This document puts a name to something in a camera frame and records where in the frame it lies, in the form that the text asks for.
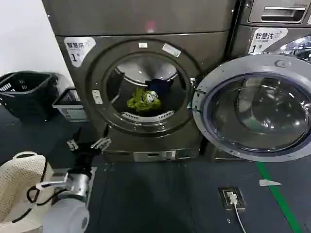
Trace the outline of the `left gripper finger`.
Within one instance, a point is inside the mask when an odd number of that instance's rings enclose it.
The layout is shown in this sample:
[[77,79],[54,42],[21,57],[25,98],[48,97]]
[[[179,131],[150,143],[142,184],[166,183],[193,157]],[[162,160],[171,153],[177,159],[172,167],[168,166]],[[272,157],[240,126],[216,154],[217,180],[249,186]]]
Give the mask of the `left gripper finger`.
[[93,143],[90,146],[90,148],[95,150],[106,150],[107,148],[109,148],[110,144],[111,139],[110,137],[106,136],[98,139],[95,143]]
[[67,145],[70,149],[70,151],[76,151],[79,148],[79,145],[77,143],[81,133],[81,128],[78,129],[77,132],[75,132],[71,139],[67,140]]

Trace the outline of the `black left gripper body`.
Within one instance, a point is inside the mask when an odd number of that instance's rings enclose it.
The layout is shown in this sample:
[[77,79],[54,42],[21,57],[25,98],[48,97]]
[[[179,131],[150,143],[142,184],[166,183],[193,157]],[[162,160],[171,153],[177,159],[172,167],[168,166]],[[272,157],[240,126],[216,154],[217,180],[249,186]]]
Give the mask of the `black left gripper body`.
[[92,161],[98,155],[98,150],[91,148],[90,145],[86,145],[72,150],[71,153],[74,157],[74,164],[69,172],[72,174],[91,175]]

